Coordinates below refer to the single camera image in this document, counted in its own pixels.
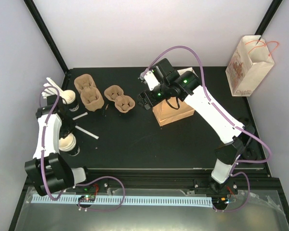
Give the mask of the brown paper bag white handles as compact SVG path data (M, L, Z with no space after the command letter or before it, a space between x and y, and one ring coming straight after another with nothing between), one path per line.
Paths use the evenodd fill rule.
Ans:
M163 100L153 107L153 114L160 127L192 116L195 112L191 106L180 100L179 106L178 110L173 109L167 104L166 100Z

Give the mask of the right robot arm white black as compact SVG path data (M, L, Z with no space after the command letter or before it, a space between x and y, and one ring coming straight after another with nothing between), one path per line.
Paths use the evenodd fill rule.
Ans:
M206 94L206 87L193 68L176 70L164 58L141 73L139 79L148 86L138 95L138 104L144 109L174 97L177 103L184 102L192 107L219 136L222 144L215 150L217 160L209 187L215 194L222 193L237 160L251 142L255 128L236 120L209 93Z

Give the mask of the right black corner post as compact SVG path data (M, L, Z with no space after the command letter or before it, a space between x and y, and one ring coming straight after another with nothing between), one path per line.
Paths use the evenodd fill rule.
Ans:
M269 26L271 20L273 19L275 13L279 9L280 5L282 4L283 0L272 0L269 8L267 9L265 15L263 16L258 28L256 29L254 35L262 36L266 31L267 27Z

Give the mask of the white printed paper bag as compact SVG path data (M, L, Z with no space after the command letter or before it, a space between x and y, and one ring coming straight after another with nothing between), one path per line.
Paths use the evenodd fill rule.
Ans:
M269 50L272 43L275 47ZM275 65L272 53L278 46L279 42L266 42L260 35L241 38L225 71L232 96L252 95Z

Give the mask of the paper cup holding stirrers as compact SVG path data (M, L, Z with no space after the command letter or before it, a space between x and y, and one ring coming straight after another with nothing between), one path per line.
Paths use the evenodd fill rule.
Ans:
M76 99L76 94L72 90L63 91L63 99L65 100L65 104L71 112L75 112L79 109L79 103Z

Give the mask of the small green circuit board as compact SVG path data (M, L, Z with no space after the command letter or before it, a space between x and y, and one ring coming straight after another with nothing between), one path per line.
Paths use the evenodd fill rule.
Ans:
M78 198L79 202L89 202L93 203L95 201L95 195L82 195Z

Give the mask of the left black corner post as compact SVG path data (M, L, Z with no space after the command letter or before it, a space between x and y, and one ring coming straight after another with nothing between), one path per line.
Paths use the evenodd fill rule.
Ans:
M69 71L69 68L67 67L55 41L53 40L53 37L51 36L51 33L49 32L39 10L37 9L35 3L33 0L23 0L26 7L28 8L29 12L31 13L35 23L37 24L40 32L44 36L48 46L50 47L53 55L55 56L58 64L60 65L62 71L66 74Z

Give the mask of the black corner post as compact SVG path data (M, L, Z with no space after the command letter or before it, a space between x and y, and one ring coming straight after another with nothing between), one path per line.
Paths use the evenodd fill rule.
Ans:
M28 8L29 12L31 13L35 23L37 24L40 32L44 36L48 46L50 47L53 55L55 56L58 64L60 65L62 71L66 74L69 71L69 68L67 67L55 41L53 40L53 37L51 36L51 33L49 32L39 10L37 9L35 3L33 0L23 0L26 7Z
M273 19L275 13L279 9L280 5L282 4L283 0L272 0L269 8L267 9L265 15L263 16L258 28L256 29L254 35L262 36L266 31L267 27L269 26L271 20Z

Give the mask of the white wrapped straw on table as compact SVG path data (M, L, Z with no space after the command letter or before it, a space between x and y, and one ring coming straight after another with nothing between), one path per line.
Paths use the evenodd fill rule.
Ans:
M81 128L80 126L75 126L75 128L76 128L77 130L79 130L79 131L81 131L81 132L83 132L83 133L85 133L85 134L87 134L87 135L89 135L89 136L97 139L97 140L99 139L99 136L97 136L97 135L95 135L95 134L93 134L93 133L91 133L91 132L89 132L89 131Z

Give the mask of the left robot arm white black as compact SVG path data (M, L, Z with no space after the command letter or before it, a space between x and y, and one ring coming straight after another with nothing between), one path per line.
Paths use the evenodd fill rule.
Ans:
M37 109L39 124L38 143L33 159L25 163L25 171L40 196L46 196L75 185L89 192L94 185L82 167L71 168L61 157L63 152L70 156L80 153L73 132L76 122L69 115L69 108L62 97L47 97L46 106Z

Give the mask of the stacked brown pulp cup carriers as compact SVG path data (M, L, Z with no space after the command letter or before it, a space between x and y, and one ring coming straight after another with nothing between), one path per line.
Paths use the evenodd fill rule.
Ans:
M82 103L88 111L95 112L103 107L103 97L91 75L83 74L75 78L74 85L80 94Z

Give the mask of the black cup lid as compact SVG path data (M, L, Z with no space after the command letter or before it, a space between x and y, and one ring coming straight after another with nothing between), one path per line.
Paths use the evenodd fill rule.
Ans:
M257 160L257 154L252 148L246 148L242 156L244 160Z

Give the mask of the bundle of white wrapped straws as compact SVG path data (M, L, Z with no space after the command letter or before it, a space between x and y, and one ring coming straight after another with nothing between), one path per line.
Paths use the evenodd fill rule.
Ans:
M50 78L46 78L47 82L43 84L44 90L41 95L44 99L52 95L59 95L61 98L64 97L63 90Z

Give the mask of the black aluminium frame rail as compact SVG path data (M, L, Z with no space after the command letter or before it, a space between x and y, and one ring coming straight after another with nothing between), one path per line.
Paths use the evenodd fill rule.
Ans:
M120 188L122 182L126 189L189 189L197 194L222 195L231 188L237 190L276 190L283 192L278 178L265 177L262 174L238 174L230 176L224 183L216 182L206 170L203 171L166 171L166 172L141 172L141 171L101 171L85 169L86 180L76 183L77 187L91 187L96 181L100 192L108 188Z

